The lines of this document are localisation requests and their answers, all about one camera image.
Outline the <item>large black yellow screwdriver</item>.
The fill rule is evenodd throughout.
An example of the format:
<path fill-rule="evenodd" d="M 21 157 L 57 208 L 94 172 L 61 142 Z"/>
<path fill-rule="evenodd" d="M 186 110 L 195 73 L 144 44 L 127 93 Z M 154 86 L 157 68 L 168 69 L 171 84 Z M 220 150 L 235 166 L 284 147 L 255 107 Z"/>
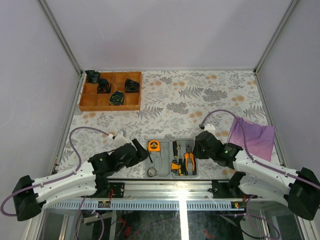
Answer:
<path fill-rule="evenodd" d="M 180 176 L 183 176 L 184 175 L 184 160 L 182 158 L 179 158 L 178 159 L 178 174 Z"/>

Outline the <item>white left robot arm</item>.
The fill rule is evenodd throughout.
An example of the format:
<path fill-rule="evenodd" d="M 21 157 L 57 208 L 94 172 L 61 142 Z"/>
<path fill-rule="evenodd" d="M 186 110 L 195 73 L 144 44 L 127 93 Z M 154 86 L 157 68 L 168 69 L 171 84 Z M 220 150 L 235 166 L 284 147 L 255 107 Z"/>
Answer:
<path fill-rule="evenodd" d="M 105 197 L 110 190 L 108 177 L 148 158 L 150 153 L 133 139 L 114 150 L 95 154 L 80 167 L 37 179 L 23 176 L 12 192 L 16 218 L 19 222 L 32 219 L 64 200 Z"/>

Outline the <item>small black yellow screwdriver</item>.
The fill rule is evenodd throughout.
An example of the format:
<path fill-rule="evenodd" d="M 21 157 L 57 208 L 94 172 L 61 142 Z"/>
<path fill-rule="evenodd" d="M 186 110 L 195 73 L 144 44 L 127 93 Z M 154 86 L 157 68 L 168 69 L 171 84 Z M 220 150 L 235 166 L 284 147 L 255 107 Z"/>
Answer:
<path fill-rule="evenodd" d="M 173 157 L 175 159 L 178 157 L 178 150 L 179 150 L 179 147 L 178 147 L 177 141 L 173 141 L 172 142 L 172 151 L 173 151 Z"/>

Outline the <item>orange black pliers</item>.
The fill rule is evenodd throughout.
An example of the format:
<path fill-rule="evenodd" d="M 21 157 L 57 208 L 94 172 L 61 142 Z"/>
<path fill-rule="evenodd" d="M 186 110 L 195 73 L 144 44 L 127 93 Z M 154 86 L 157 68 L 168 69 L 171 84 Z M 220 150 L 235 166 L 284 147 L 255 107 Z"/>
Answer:
<path fill-rule="evenodd" d="M 190 144 L 186 144 L 185 153 L 183 156 L 184 174 L 188 176 L 189 173 L 192 173 L 192 175 L 195 176 L 197 173 L 196 160 L 194 154 L 192 153 L 192 147 Z"/>

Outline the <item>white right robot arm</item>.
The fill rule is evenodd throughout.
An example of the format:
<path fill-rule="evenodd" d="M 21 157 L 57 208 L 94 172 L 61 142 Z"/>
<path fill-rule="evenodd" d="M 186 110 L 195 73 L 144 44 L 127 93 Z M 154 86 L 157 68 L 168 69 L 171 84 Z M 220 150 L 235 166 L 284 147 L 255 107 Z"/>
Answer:
<path fill-rule="evenodd" d="M 312 170 L 295 170 L 265 161 L 236 144 L 223 144 L 207 130 L 196 136 L 193 153 L 197 159 L 211 159 L 236 171 L 228 182 L 231 196 L 271 199 L 302 219 L 315 218 L 320 206 L 320 182 Z"/>

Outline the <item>grey plastic tool case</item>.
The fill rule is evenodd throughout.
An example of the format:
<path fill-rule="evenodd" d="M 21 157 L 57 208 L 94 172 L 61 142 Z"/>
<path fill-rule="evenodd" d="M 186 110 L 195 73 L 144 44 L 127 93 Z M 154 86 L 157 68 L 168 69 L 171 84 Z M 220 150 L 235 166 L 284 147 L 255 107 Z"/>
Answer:
<path fill-rule="evenodd" d="M 181 179 L 181 178 L 195 178 L 199 175 L 198 171 L 198 163 L 195 158 L 196 163 L 196 175 L 192 175 L 190 172 L 188 175 L 179 175 L 177 173 L 171 172 L 171 165 L 173 160 L 178 160 L 182 158 L 184 160 L 184 153 L 186 151 L 186 144 L 190 144 L 192 148 L 192 152 L 195 147 L 194 140 L 191 138 L 177 138 L 177 139 L 149 139 L 146 142 L 146 146 L 148 149 L 148 142 L 151 140 L 158 140 L 160 142 L 160 152 L 153 152 L 151 154 L 151 158 L 153 163 L 150 162 L 149 159 L 146 160 L 145 163 L 145 174 L 147 178 L 158 178 L 158 179 Z M 173 141 L 177 141 L 178 145 L 178 156 L 175 159 L 173 154 Z M 147 170 L 149 168 L 155 168 L 157 171 L 156 176 L 148 177 Z"/>

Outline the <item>black electrical tape roll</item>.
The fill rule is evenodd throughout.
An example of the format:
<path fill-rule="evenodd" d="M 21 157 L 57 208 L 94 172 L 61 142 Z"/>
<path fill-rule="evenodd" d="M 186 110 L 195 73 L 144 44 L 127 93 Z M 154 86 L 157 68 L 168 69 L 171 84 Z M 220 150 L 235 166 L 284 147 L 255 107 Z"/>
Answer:
<path fill-rule="evenodd" d="M 147 170 L 147 175 L 150 178 L 153 178 L 157 175 L 157 170 L 154 167 L 151 167 Z"/>

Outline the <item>orange tape measure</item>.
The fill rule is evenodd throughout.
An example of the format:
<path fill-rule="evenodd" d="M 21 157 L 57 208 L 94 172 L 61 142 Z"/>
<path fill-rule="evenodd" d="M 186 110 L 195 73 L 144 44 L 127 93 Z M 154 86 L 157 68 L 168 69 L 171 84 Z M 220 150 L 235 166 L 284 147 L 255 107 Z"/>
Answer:
<path fill-rule="evenodd" d="M 147 150 L 149 152 L 149 159 L 150 159 L 150 162 L 153 163 L 153 160 L 152 160 L 152 157 L 151 157 L 151 154 L 152 153 L 159 153 L 161 151 L 161 145 L 160 145 L 160 142 L 156 139 L 154 140 L 150 140 L 147 144 Z"/>

